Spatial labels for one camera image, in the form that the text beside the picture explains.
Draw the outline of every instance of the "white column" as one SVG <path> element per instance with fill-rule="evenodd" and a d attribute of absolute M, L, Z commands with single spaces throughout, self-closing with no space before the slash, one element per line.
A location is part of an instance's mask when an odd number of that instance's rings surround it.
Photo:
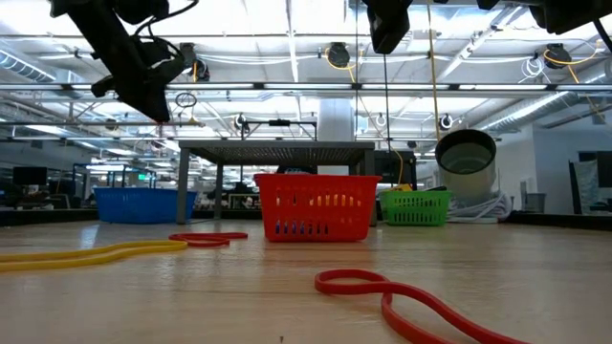
<path fill-rule="evenodd" d="M 319 101 L 317 135 L 319 141 L 355 140 L 355 110 L 350 98 Z M 319 174 L 348 175 L 347 166 L 319 166 Z"/>

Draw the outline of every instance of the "wooden table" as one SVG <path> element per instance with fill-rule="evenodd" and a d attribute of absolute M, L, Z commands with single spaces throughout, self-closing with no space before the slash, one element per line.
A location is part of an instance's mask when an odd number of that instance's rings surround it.
<path fill-rule="evenodd" d="M 246 231 L 230 247 L 80 269 L 0 275 L 2 343 L 404 343 L 380 296 L 328 296 L 326 269 L 372 269 L 443 299 L 475 322 L 537 343 L 612 338 L 612 235 L 533 226 L 372 229 L 363 243 L 271 244 L 260 221 L 188 226 L 52 224 L 0 229 L 0 252 L 68 250 L 176 231 Z M 472 341 L 420 304 L 396 310 Z"/>

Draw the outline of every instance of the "plastic basket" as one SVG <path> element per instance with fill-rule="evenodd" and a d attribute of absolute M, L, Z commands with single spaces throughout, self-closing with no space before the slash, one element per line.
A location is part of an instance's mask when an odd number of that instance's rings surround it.
<path fill-rule="evenodd" d="M 266 238 L 346 242 L 367 236 L 380 177 L 258 174 Z"/>
<path fill-rule="evenodd" d="M 447 191 L 384 191 L 382 217 L 392 226 L 443 226 L 447 222 Z"/>
<path fill-rule="evenodd" d="M 99 218 L 117 224 L 165 224 L 176 221 L 176 190 L 144 187 L 94 189 Z M 197 193 L 187 192 L 186 218 L 191 218 Z"/>

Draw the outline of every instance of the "yellow cable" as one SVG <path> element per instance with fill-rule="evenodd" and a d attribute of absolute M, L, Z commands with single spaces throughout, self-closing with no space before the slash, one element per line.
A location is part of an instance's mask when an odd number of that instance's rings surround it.
<path fill-rule="evenodd" d="M 429 50 L 431 51 L 431 82 L 433 83 L 433 110 L 435 116 L 434 127 L 436 128 L 436 139 L 440 140 L 440 114 L 438 113 L 438 84 L 436 81 L 436 59 L 433 51 L 433 28 L 431 27 L 431 0 L 427 0 L 427 20 L 429 21 Z"/>
<path fill-rule="evenodd" d="M 370 114 L 370 112 L 367 111 L 367 108 L 365 107 L 365 103 L 363 102 L 363 98 L 359 96 L 359 99 L 361 101 L 361 105 L 363 105 L 363 110 L 365 110 L 367 117 L 370 119 L 370 122 L 372 123 L 372 125 L 374 125 L 374 129 L 376 129 L 376 131 L 379 132 L 379 135 L 383 138 L 384 135 L 383 133 L 381 133 L 381 130 L 379 130 L 379 127 L 376 125 L 376 122 L 372 119 L 372 115 Z M 387 144 L 389 145 L 389 148 L 391 148 L 391 150 L 394 151 L 395 154 L 398 155 L 398 158 L 400 158 L 400 178 L 398 179 L 398 185 L 400 185 L 402 183 L 402 176 L 404 175 L 404 159 L 402 158 L 402 155 L 397 150 L 395 150 L 395 148 L 393 148 L 393 146 L 391 145 L 391 142 L 388 142 Z"/>
<path fill-rule="evenodd" d="M 552 57 L 549 57 L 549 56 L 548 56 L 548 53 L 550 52 L 550 50 L 546 50 L 546 51 L 544 52 L 544 58 L 546 58 L 547 60 L 549 60 L 549 61 L 551 61 L 551 62 L 554 62 L 554 63 L 560 64 L 560 65 L 564 65 L 564 66 L 575 66 L 575 65 L 578 65 L 578 64 L 580 64 L 580 63 L 584 63 L 584 62 L 586 62 L 586 61 L 592 60 L 592 59 L 595 57 L 595 55 L 597 54 L 597 48 L 598 48 L 599 46 L 600 46 L 600 42 L 598 41 L 598 42 L 596 43 L 596 46 L 595 46 L 595 51 L 593 51 L 593 54 L 592 54 L 592 55 L 590 55 L 589 57 L 586 57 L 586 58 L 585 58 L 585 59 L 583 59 L 583 60 L 576 61 L 576 62 L 564 62 L 564 61 L 558 61 L 558 60 L 555 60 L 555 59 L 553 59 Z"/>
<path fill-rule="evenodd" d="M 576 75 L 576 72 L 574 72 L 574 69 L 572 68 L 572 66 L 567 66 L 567 69 L 570 71 L 570 74 L 572 75 L 572 78 L 574 79 L 574 81 L 576 81 L 577 84 L 580 84 L 580 80 L 578 79 L 578 76 Z M 589 101 L 589 104 L 591 104 L 591 109 L 593 109 L 593 111 L 595 111 L 595 113 L 601 118 L 601 120 L 603 120 L 603 122 L 605 123 L 605 117 L 603 116 L 603 114 L 600 112 L 600 109 L 598 109 L 597 106 L 595 106 L 595 103 L 593 102 L 593 100 L 591 100 L 591 97 L 587 96 L 586 100 Z"/>

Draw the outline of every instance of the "duct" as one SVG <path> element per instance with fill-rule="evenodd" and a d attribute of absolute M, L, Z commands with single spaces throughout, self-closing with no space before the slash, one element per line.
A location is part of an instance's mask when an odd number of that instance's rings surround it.
<path fill-rule="evenodd" d="M 33 82 L 79 83 L 85 80 L 72 71 L 46 71 L 36 66 L 27 55 L 16 52 L 7 44 L 0 42 L 0 68 L 14 72 Z M 78 99 L 83 96 L 77 91 L 62 91 L 62 96 Z"/>
<path fill-rule="evenodd" d="M 612 82 L 612 58 L 580 73 L 582 83 L 610 83 Z M 573 82 L 573 78 L 564 80 L 566 83 Z M 576 92 L 558 92 L 553 95 L 539 97 L 536 99 L 522 100 L 501 112 L 494 114 L 485 121 L 478 123 L 475 128 L 480 130 L 507 131 L 531 123 L 540 118 L 574 106 L 581 102 Z"/>

